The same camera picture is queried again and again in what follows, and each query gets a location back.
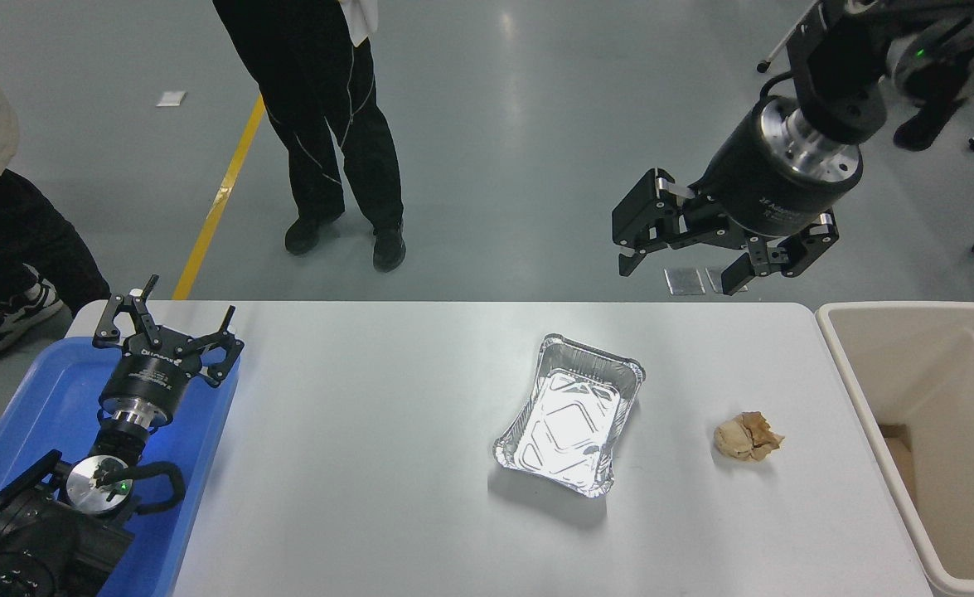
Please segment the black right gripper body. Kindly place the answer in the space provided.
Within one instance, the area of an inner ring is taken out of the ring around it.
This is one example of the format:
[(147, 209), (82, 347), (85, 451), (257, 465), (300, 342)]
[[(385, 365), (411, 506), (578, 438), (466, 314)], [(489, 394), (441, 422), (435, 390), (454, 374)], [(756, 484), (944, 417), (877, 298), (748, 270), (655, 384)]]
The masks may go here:
[(808, 227), (860, 182), (860, 148), (813, 128), (794, 99), (760, 99), (710, 160), (696, 192), (749, 233)]

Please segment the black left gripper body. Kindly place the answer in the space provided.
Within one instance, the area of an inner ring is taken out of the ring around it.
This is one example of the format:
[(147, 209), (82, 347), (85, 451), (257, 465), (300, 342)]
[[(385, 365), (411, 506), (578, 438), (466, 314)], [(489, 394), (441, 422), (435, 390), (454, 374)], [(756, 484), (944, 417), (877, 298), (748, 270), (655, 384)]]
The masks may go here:
[(158, 331), (161, 336), (158, 347), (145, 333), (124, 340), (123, 355), (99, 397), (99, 405), (104, 411), (119, 411), (134, 398), (146, 401), (161, 413), (178, 411), (191, 383), (191, 375), (199, 366), (185, 364), (192, 362), (188, 349), (191, 336), (170, 328)]

